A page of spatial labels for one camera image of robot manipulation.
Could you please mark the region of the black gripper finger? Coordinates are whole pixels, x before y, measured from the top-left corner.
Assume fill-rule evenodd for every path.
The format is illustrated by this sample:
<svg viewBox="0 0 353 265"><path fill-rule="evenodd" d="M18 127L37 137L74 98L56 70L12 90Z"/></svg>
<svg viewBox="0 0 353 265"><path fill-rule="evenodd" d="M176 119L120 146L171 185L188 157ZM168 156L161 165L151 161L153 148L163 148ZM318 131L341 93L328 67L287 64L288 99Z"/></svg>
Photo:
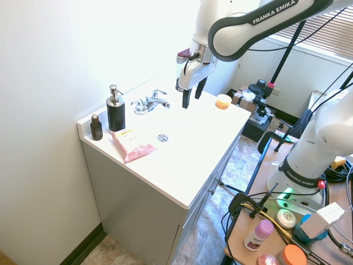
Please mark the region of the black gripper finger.
<svg viewBox="0 0 353 265"><path fill-rule="evenodd" d="M190 95L191 95L192 89L184 89L183 90L183 100L182 100L182 107L184 109L187 109L189 106L190 102Z"/></svg>
<svg viewBox="0 0 353 265"><path fill-rule="evenodd" d="M202 91L204 90L206 81L207 81L207 77L205 77L204 79L202 79L202 80L198 83L197 89L196 89L196 92L195 92L195 98L196 98L196 99L199 99L199 98L200 98L200 96L201 96L201 94L202 94Z"/></svg>

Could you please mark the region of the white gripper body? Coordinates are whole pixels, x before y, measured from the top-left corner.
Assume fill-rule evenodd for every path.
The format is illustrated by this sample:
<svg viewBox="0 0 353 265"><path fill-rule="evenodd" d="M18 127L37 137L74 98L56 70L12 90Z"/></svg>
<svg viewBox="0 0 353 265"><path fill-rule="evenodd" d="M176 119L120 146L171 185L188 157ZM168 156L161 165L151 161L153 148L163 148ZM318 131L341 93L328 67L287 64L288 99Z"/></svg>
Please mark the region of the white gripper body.
<svg viewBox="0 0 353 265"><path fill-rule="evenodd" d="M184 63L175 85L175 89L179 92L192 89L194 85L208 77L217 65L217 59L212 60L210 63L203 63L198 59L187 63L187 58L177 58L176 62L178 64Z"/></svg>

